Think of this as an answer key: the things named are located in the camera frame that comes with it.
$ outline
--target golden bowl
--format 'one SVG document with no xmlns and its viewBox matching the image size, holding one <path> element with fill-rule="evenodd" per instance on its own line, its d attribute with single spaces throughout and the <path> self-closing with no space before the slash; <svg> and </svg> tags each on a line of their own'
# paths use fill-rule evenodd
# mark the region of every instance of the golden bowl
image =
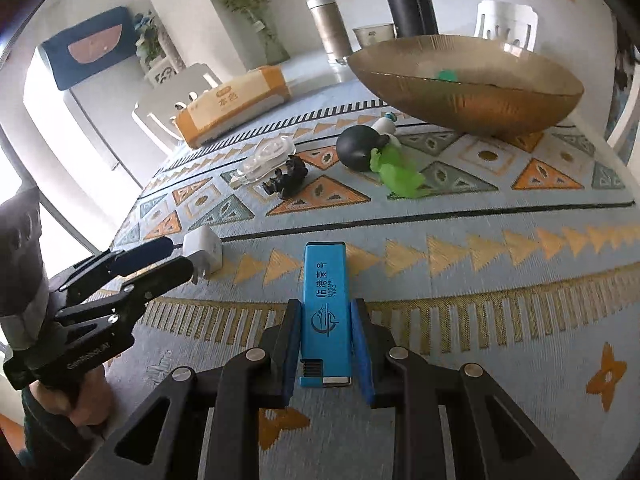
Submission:
<svg viewBox="0 0 640 480">
<path fill-rule="evenodd" d="M 468 36 L 383 41 L 348 61 L 364 86 L 399 111 L 480 136 L 545 130 L 567 117 L 584 93 L 558 63 Z"/>
</svg>

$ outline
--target blue lighter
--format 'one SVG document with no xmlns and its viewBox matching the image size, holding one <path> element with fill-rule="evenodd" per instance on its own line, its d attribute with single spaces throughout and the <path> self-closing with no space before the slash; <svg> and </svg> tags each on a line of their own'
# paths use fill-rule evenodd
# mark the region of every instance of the blue lighter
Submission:
<svg viewBox="0 0 640 480">
<path fill-rule="evenodd" d="M 300 386 L 351 384 L 351 316 L 344 242 L 305 247 Z"/>
</svg>

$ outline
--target black ball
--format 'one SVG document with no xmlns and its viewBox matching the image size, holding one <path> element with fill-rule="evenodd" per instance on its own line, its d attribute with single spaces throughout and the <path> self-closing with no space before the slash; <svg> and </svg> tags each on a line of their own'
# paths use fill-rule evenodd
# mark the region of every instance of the black ball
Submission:
<svg viewBox="0 0 640 480">
<path fill-rule="evenodd" d="M 371 126 L 358 124 L 340 134 L 335 143 L 335 151 L 340 162 L 350 170 L 371 171 L 371 150 L 384 148 L 389 140 L 389 136 L 381 136 Z"/>
</svg>

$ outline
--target patterned tablecloth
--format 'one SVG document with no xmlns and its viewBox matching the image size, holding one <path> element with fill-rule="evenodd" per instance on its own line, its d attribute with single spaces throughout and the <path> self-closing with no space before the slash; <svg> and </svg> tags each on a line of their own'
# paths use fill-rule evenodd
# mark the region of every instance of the patterned tablecloth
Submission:
<svg viewBox="0 0 640 480">
<path fill-rule="evenodd" d="M 335 153 L 346 126 L 389 110 L 357 81 L 333 86 L 158 171 L 114 247 L 179 246 L 208 224 L 224 266 L 148 304 L 108 373 L 115 423 L 177 365 L 219 366 L 258 341 L 302 294 L 305 244 L 343 240 L 351 296 L 374 322 L 434 364 L 480 363 L 581 478 L 615 478 L 640 441 L 640 215 L 612 153 L 569 123 L 480 139 L 399 114 L 432 194 L 397 199 Z M 237 165 L 283 134 L 307 162 L 304 189 L 284 202 L 260 183 L 231 189 Z M 297 388 L 289 409 L 260 414 L 261 476 L 391 478 L 393 417 L 355 387 Z"/>
</svg>

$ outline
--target silver screw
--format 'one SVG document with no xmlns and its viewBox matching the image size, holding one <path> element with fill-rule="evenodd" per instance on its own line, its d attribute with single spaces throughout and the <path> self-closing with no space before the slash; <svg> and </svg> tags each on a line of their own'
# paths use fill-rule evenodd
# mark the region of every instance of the silver screw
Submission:
<svg viewBox="0 0 640 480">
<path fill-rule="evenodd" d="M 484 370 L 480 365 L 476 363 L 469 363 L 465 365 L 465 374 L 469 377 L 480 377 Z"/>
<path fill-rule="evenodd" d="M 264 359 L 265 355 L 267 355 L 267 353 L 262 348 L 251 348 L 246 351 L 246 358 L 249 359 L 249 361 L 260 361 Z"/>
<path fill-rule="evenodd" d="M 389 355 L 392 359 L 402 360 L 409 357 L 409 351 L 404 347 L 394 346 L 391 350 L 389 350 Z"/>
<path fill-rule="evenodd" d="M 191 370 L 181 366 L 180 368 L 176 368 L 174 373 L 171 374 L 171 378 L 174 381 L 178 381 L 179 383 L 186 381 L 189 377 L 191 377 Z"/>
</svg>

